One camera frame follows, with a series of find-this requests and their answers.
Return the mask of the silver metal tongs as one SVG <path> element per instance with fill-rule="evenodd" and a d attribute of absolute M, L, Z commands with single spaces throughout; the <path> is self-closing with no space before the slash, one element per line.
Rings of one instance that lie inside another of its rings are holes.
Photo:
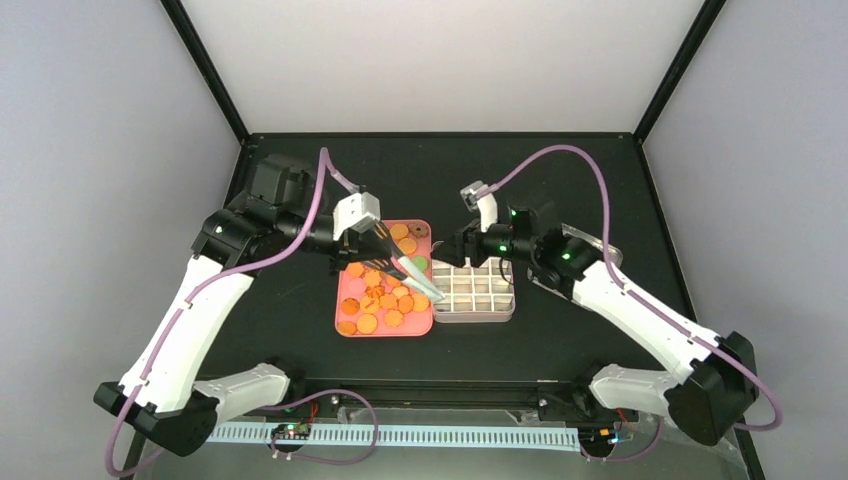
<path fill-rule="evenodd" d="M 389 228 L 382 221 L 375 224 L 374 231 L 390 249 L 392 259 L 397 261 L 406 271 L 407 279 L 403 280 L 405 285 L 415 288 L 424 294 L 432 303 L 438 303 L 445 299 L 445 295 L 431 282 L 425 273 L 418 269 L 411 258 L 403 253 L 392 238 Z"/>

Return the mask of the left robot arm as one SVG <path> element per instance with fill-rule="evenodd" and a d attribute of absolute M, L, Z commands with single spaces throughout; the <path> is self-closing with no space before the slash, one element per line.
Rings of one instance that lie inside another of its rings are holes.
<path fill-rule="evenodd" d="M 198 376 L 225 320 L 266 268 L 297 251 L 338 256 L 347 233 L 379 217 L 378 201 L 333 164 L 285 156 L 262 159 L 251 184 L 202 224 L 180 287 L 153 337 L 117 381 L 100 384 L 94 402 L 115 418 L 104 451 L 108 473 L 118 433 L 130 426 L 159 453 L 188 456 L 223 423 L 254 411 L 314 406 L 303 375 L 277 359 L 211 380 Z"/>

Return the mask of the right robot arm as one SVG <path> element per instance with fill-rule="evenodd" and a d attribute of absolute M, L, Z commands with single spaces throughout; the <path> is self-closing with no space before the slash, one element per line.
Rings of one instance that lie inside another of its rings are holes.
<path fill-rule="evenodd" d="M 609 364 L 573 386 L 570 405 L 582 418 L 638 410 L 668 417 L 691 440 L 715 446 L 759 396 L 749 339 L 685 318 L 607 265 L 600 239 L 532 209 L 512 210 L 508 223 L 473 220 L 432 254 L 455 267 L 523 263 L 535 285 L 601 316 L 659 362 L 658 370 Z"/>

